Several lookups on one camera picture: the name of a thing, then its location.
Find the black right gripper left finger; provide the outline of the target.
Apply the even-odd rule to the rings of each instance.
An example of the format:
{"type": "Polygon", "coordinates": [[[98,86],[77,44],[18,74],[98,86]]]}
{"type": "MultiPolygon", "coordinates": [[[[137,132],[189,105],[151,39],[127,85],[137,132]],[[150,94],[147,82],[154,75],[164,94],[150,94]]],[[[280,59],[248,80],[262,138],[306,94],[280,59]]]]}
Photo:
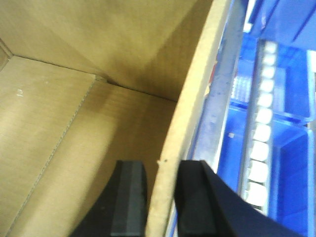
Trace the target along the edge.
{"type": "Polygon", "coordinates": [[[99,198],[73,237],[143,237],[147,220],[147,177],[138,160],[119,160],[99,198]]]}

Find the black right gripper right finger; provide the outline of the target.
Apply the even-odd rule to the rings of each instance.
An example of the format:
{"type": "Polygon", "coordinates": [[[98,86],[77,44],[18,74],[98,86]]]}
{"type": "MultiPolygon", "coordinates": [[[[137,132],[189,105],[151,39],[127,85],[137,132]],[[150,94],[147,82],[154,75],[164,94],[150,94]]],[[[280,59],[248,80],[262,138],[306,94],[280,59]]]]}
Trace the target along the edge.
{"type": "Polygon", "coordinates": [[[175,193],[180,237],[297,237],[255,210],[203,160],[179,164],[175,193]]]}

